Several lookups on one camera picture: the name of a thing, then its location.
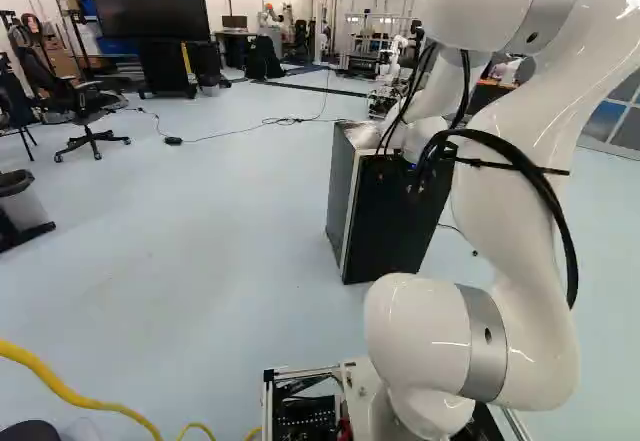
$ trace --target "yellow cable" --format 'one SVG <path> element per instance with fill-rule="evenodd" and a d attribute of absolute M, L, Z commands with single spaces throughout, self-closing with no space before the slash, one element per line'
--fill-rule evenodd
<path fill-rule="evenodd" d="M 209 439 L 211 441 L 216 441 L 216 437 L 213 435 L 211 430 L 209 428 L 207 428 L 202 423 L 189 423 L 189 424 L 187 424 L 184 428 L 182 428 L 182 431 L 180 431 L 180 434 L 178 435 L 178 439 L 176 441 L 182 441 L 182 438 L 184 438 L 184 435 L 187 434 L 187 431 L 189 431 L 190 428 L 200 428 L 205 433 L 207 433 L 207 436 L 209 436 Z"/>
<path fill-rule="evenodd" d="M 244 438 L 244 441 L 251 441 L 253 437 L 256 434 L 258 434 L 260 431 L 262 431 L 262 428 L 253 428 L 251 431 L 249 431 L 249 434 L 247 434 L 247 437 Z"/>
<path fill-rule="evenodd" d="M 151 422 L 148 421 L 144 416 L 121 404 L 103 403 L 101 401 L 96 401 L 94 399 L 80 396 L 71 388 L 67 387 L 62 382 L 62 380 L 58 378 L 55 373 L 51 371 L 51 369 L 49 369 L 46 364 L 38 359 L 35 354 L 30 353 L 26 349 L 11 344 L 4 339 L 0 339 L 0 356 L 10 359 L 11 361 L 15 361 L 16 363 L 29 368 L 36 376 L 40 378 L 40 380 L 44 384 L 49 387 L 51 391 L 56 393 L 67 403 L 77 406 L 78 408 L 95 409 L 99 411 L 113 411 L 116 413 L 124 414 L 125 416 L 133 419 L 138 424 L 141 424 L 142 426 L 147 428 L 155 441 L 162 441 L 162 435 L 160 434 L 160 431 L 158 431 L 158 428 L 151 424 Z M 182 440 L 182 437 L 189 428 L 200 428 L 205 433 L 207 433 L 207 436 L 209 436 L 209 439 L 211 441 L 216 441 L 216 438 L 213 436 L 213 433 L 209 430 L 209 428 L 200 423 L 190 423 L 185 426 L 185 428 L 180 433 L 180 436 L 178 437 L 178 441 Z"/>

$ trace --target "cardboard box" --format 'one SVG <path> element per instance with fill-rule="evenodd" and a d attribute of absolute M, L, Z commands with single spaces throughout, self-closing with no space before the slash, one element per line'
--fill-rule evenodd
<path fill-rule="evenodd" d="M 51 60 L 51 64 L 53 64 L 53 69 L 56 71 L 56 76 L 58 76 L 59 78 L 63 76 L 75 76 L 76 78 L 80 77 L 78 66 L 67 50 L 57 49 L 54 51 L 47 51 L 47 55 Z"/>
<path fill-rule="evenodd" d="M 108 58 L 103 58 L 101 56 L 87 56 L 89 58 L 89 65 L 93 69 L 106 68 L 111 66 L 111 61 Z M 84 62 L 84 58 L 82 56 L 78 56 L 76 58 L 78 60 L 78 64 L 82 69 L 87 67 L 87 63 Z"/>
<path fill-rule="evenodd" d="M 55 51 L 57 49 L 64 49 L 64 46 L 57 36 L 52 36 L 50 38 L 44 38 L 44 49 L 47 51 Z"/>
<path fill-rule="evenodd" d="M 70 9 L 77 11 L 80 9 L 78 0 L 58 0 L 58 2 L 60 3 L 60 9 L 62 11 L 69 11 Z"/>

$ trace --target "chair base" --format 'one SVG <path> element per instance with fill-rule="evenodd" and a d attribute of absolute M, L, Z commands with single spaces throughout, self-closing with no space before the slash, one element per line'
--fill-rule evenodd
<path fill-rule="evenodd" d="M 80 136 L 79 138 L 69 138 L 67 141 L 67 148 L 61 149 L 54 156 L 53 160 L 56 163 L 61 163 L 63 161 L 62 155 L 65 153 L 70 153 L 71 151 L 75 151 L 76 149 L 84 146 L 85 144 L 90 144 L 91 149 L 93 150 L 93 158 L 96 161 L 102 159 L 102 154 L 98 151 L 98 145 L 96 141 L 122 141 L 124 144 L 131 144 L 131 138 L 128 136 L 114 136 L 113 131 L 103 131 L 101 133 L 94 133 L 89 129 L 89 126 L 84 126 L 85 135 Z"/>

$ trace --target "television screen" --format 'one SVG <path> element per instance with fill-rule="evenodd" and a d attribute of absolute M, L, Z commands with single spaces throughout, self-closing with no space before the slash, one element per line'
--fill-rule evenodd
<path fill-rule="evenodd" d="M 208 40 L 204 0 L 94 0 L 108 38 Z"/>

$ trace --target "black box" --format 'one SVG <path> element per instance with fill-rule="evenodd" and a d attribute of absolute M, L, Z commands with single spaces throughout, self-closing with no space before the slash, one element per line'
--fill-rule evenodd
<path fill-rule="evenodd" d="M 343 283 L 388 273 L 417 273 L 447 202 L 453 161 L 442 161 L 419 194 L 409 188 L 415 166 L 376 155 L 377 123 L 335 124 L 326 233 Z"/>

